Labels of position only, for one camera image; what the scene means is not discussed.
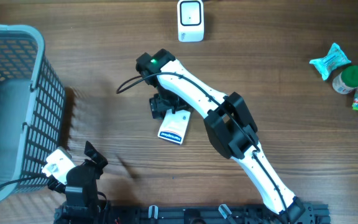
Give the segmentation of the teal wet wipes pack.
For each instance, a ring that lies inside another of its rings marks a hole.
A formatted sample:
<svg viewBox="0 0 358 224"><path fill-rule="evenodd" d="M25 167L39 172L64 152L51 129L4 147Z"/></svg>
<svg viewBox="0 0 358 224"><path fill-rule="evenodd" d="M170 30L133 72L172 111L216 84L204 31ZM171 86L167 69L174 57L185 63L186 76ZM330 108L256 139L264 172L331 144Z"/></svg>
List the teal wet wipes pack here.
<svg viewBox="0 0 358 224"><path fill-rule="evenodd" d="M323 81L329 78L332 71L350 63L351 61L337 43L332 44L325 57L312 59L309 62L309 64L314 65L315 69L317 69Z"/></svg>

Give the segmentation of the green lid jar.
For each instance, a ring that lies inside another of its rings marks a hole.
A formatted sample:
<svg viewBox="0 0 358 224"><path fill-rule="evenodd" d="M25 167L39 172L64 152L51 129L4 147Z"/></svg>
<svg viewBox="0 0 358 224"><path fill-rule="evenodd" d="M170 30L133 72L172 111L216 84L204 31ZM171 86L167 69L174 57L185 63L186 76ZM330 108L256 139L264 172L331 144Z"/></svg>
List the green lid jar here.
<svg viewBox="0 0 358 224"><path fill-rule="evenodd" d="M334 78L332 86L340 94L348 94L358 88L358 66L352 65L344 69Z"/></svg>

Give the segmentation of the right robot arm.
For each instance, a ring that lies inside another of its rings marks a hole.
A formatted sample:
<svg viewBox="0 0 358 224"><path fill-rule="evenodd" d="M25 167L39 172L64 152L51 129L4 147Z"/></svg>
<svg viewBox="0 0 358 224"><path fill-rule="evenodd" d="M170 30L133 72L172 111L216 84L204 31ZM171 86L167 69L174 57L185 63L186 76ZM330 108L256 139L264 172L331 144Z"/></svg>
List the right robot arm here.
<svg viewBox="0 0 358 224"><path fill-rule="evenodd" d="M149 100L152 117L193 108L202 117L211 145L236 161L257 187L264 205L281 223L295 223L305 212L301 200L282 182L267 160L257 125L241 95L217 91L192 75L169 51L142 54L135 69L157 89Z"/></svg>

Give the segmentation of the white blue plaster box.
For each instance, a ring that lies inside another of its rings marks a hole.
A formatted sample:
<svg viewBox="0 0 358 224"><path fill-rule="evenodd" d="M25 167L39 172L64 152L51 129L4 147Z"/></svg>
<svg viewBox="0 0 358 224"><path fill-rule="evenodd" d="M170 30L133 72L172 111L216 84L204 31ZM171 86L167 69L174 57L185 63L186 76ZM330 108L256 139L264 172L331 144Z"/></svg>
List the white blue plaster box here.
<svg viewBox="0 0 358 224"><path fill-rule="evenodd" d="M182 145L185 138L191 112L167 110L157 136L174 144Z"/></svg>

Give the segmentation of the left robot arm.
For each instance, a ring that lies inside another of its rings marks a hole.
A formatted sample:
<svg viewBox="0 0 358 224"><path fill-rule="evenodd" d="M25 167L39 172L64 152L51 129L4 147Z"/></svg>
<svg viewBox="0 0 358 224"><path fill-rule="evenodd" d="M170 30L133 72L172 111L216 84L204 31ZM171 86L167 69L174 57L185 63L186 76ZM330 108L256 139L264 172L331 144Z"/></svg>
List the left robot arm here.
<svg viewBox="0 0 358 224"><path fill-rule="evenodd" d="M108 160L89 141L85 143L84 154L88 158L67 173L63 191L66 201L55 209L54 224L108 222L110 203L97 187Z"/></svg>

